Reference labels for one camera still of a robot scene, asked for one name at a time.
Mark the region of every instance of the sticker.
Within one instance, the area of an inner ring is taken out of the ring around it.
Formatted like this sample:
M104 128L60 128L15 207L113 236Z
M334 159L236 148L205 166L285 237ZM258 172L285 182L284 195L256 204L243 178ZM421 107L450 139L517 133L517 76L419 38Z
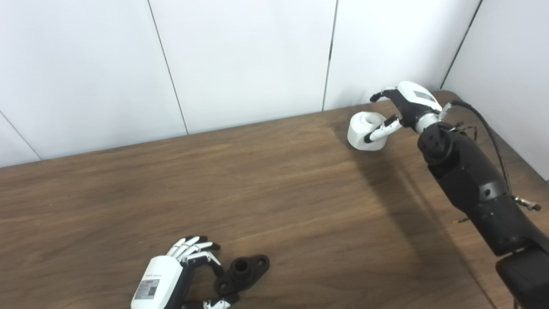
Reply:
M153 299L159 282L160 279L141 281L133 299Z
M416 97L418 97L418 98L427 99L429 101L435 102L435 99L433 99L433 97L428 95L427 93L423 93L423 92L419 92L419 91L415 91L415 90L413 91L413 93L415 93Z

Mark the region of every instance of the white robotic hand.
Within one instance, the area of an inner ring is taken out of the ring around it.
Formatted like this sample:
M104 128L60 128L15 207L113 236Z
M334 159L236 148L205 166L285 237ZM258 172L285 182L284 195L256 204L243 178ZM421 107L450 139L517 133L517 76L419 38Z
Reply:
M208 264L217 277L224 274L221 263L209 250L220 246L206 236L179 239L166 255L152 258L135 292L132 309L226 309L238 301L238 294L184 305L194 269Z

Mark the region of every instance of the white hand casing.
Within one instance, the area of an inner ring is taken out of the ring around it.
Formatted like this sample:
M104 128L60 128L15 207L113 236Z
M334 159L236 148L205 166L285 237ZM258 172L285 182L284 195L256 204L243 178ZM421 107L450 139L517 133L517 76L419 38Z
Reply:
M349 124L347 140L358 150L380 150L385 146L387 136L371 143L365 143L364 137L377 128L383 121L385 121L385 117L379 113L359 112L354 114Z
M171 256L153 257L133 296L132 309L164 309L183 267Z

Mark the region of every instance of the mounting hole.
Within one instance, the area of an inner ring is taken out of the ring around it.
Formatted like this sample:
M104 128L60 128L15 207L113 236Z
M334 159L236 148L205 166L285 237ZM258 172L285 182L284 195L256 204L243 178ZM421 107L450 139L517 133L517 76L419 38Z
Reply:
M237 272L245 272L246 269L248 269L248 261L246 260L238 260L234 264L234 269L237 270Z

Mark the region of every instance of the wall seam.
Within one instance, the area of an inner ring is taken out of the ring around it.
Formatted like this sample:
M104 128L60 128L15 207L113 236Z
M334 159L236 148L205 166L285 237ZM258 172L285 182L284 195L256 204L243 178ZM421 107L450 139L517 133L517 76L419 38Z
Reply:
M335 12L334 12L334 23L332 25L332 37L330 39L330 53L328 54L328 66L326 67L326 80L324 82L324 95L322 97L322 111L324 112L324 104L326 103L326 90L328 88L328 75L330 74L330 64L332 63L332 50L334 47L334 33L335 33L335 22L338 17L338 6L339 0L335 1Z
M4 115L4 113L2 111L0 111L0 114L2 115L2 117L4 117L4 119L8 122L8 124L15 130L15 132L21 137L21 139L23 139L23 141L25 141L25 143L27 144L27 146L34 152L34 154L38 157L38 159L40 159L40 161L42 161L42 157L40 157L40 155L38 154L38 152L36 152L36 150L34 148L32 148L31 144L29 144L29 142L27 141L27 139L25 139L23 137L23 135L21 134L21 132L19 132L19 130L13 125L13 123L11 121L9 121L8 117L6 117Z
M463 38L461 39L460 45L457 47L456 54L453 55L452 62L450 63L450 67L448 68L448 71L446 72L446 75L444 75L444 79L442 80L442 84L440 84L440 89L442 90L442 87L444 86L444 83L446 82L446 79L448 78L448 75L450 74L450 71L452 70L453 63L456 61L457 55L460 53L461 46L463 45L463 42L465 41L465 38L467 37L467 34L469 34L469 29L471 29L471 25L473 25L473 21L475 20L475 17L477 17L477 13L479 11L480 5L482 4L483 0L479 1L479 4L477 5L477 9L475 10L475 13L473 14L473 18L471 18L471 21L469 23L469 26L467 27L467 30L465 31L465 34L463 35Z
M158 26L156 25L156 19L154 19L153 7L150 5L150 0L147 0L149 4L150 16L153 18L154 29L156 30L156 35L158 36L158 42L160 43L160 48L162 49L162 56L164 56L164 62L168 69L168 74L170 76L170 81L172 83L173 92L175 93L175 99L177 100L177 105L179 106L179 112L181 113L181 118L183 119L183 125L185 126L185 131L189 135L189 129L187 129L187 122L185 121L185 116L183 115L183 109L181 108L181 103L179 102L179 97L177 95L177 90L175 89L175 84L173 83L173 77L171 75L170 65L168 64L168 59L166 58L166 52L164 52L164 45L162 44L162 39L160 38L160 32L158 31Z

